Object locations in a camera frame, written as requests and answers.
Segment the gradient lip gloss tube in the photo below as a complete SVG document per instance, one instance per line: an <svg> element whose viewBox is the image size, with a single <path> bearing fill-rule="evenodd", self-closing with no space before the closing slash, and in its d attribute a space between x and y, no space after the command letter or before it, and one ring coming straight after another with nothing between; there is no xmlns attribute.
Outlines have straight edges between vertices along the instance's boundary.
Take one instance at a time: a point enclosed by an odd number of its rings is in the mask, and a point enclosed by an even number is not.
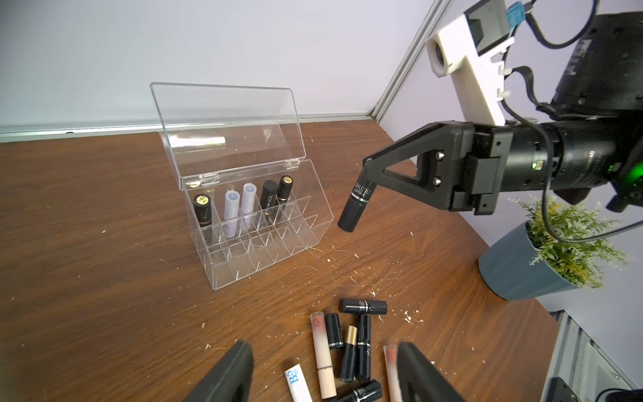
<svg viewBox="0 0 643 402"><path fill-rule="evenodd" d="M311 314L312 340L315 346L317 375L320 379L321 398L337 396L335 375L332 372L331 350L328 347L328 335L324 324L323 311Z"/></svg>
<svg viewBox="0 0 643 402"><path fill-rule="evenodd" d="M402 390L397 376L397 346L384 346L386 358L386 377L388 377L388 395L391 402L402 402Z"/></svg>

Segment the clear acrylic organizer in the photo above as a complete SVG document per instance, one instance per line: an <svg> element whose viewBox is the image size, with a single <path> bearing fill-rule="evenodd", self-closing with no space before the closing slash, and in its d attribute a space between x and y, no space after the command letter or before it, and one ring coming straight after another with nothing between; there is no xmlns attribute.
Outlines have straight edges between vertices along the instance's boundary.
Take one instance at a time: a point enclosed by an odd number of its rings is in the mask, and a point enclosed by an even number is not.
<svg viewBox="0 0 643 402"><path fill-rule="evenodd" d="M305 159L293 93L288 88L153 82L160 133L185 196L190 234L213 289L319 243L331 225L331 207L310 160ZM265 180L293 179L286 203L261 209ZM252 213L225 220L228 190L257 187ZM199 226L192 200L206 194L212 224ZM233 230L235 236L227 238Z"/></svg>

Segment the acrylic box lid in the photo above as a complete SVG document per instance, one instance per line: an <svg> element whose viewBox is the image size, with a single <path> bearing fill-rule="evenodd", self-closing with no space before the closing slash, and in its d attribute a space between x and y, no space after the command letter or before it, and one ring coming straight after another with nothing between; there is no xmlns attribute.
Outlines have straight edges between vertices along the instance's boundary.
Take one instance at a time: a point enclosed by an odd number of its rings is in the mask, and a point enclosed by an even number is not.
<svg viewBox="0 0 643 402"><path fill-rule="evenodd" d="M253 168L287 170L306 157L289 88L153 82L161 139L179 188Z"/></svg>

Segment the white lipstick tube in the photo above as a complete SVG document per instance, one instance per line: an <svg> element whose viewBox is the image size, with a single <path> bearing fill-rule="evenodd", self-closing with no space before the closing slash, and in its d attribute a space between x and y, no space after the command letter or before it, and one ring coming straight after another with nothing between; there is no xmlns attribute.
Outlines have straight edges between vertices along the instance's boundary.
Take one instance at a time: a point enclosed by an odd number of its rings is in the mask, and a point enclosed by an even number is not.
<svg viewBox="0 0 643 402"><path fill-rule="evenodd" d="M308 390L308 384L299 364L285 371L285 379L288 381L288 388L294 402L312 402L311 392Z"/></svg>

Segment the wooden table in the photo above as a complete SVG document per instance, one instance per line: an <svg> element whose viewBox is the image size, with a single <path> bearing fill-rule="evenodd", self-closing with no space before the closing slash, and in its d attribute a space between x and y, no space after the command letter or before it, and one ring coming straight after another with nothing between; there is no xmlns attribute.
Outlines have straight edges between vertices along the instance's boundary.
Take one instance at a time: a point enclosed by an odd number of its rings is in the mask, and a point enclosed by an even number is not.
<svg viewBox="0 0 643 402"><path fill-rule="evenodd" d="M336 221L361 158L390 139L371 120L302 131ZM385 400L382 346L401 341L468 401L539 399L555 322L487 288L487 246L459 214L379 188L354 233L334 223L213 291L158 134L2 144L0 166L2 400L181 401L237 340L253 348L252 401L290 400L293 361L320 400L308 316L342 297L388 302L372 335Z"/></svg>

